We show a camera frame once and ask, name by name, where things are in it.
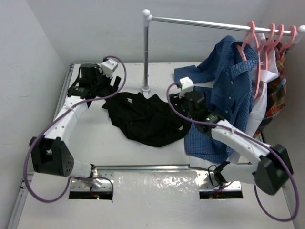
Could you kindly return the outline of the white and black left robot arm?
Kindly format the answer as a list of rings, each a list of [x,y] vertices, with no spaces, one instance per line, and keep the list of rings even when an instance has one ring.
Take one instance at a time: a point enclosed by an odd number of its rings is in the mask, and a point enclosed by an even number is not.
[[[102,180],[94,164],[77,161],[68,148],[68,141],[80,117],[96,97],[105,97],[118,90],[121,78],[113,77],[118,63],[111,58],[101,64],[84,63],[67,91],[64,104],[54,124],[35,144],[31,159],[37,173],[80,178],[88,187],[98,189]]]

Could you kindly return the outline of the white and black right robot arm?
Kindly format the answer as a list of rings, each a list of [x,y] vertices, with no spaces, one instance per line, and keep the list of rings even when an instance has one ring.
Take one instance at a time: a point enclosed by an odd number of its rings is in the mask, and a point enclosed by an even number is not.
[[[268,195],[275,195],[287,182],[293,180],[293,169],[287,149],[282,145],[262,143],[231,125],[223,116],[207,108],[199,92],[166,94],[173,112],[200,132],[200,142],[207,137],[231,148],[248,159],[237,163],[225,157],[216,163],[212,180],[219,186],[240,181],[254,185]]]

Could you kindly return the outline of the black shirt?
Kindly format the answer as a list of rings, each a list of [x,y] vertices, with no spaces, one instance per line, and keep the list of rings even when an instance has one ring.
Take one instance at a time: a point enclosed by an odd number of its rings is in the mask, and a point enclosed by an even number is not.
[[[156,94],[145,98],[142,93],[118,93],[107,99],[102,108],[126,138],[152,147],[176,142],[191,128],[190,122],[176,115]]]

